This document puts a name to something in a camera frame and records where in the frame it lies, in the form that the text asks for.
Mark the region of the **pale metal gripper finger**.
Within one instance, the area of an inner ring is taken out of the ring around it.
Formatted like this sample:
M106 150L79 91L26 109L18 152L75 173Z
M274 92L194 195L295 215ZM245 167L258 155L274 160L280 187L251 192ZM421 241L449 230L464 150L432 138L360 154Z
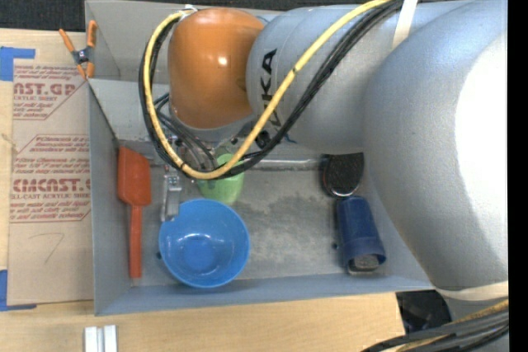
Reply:
M177 173L164 176L163 219L171 220L178 214L182 183Z

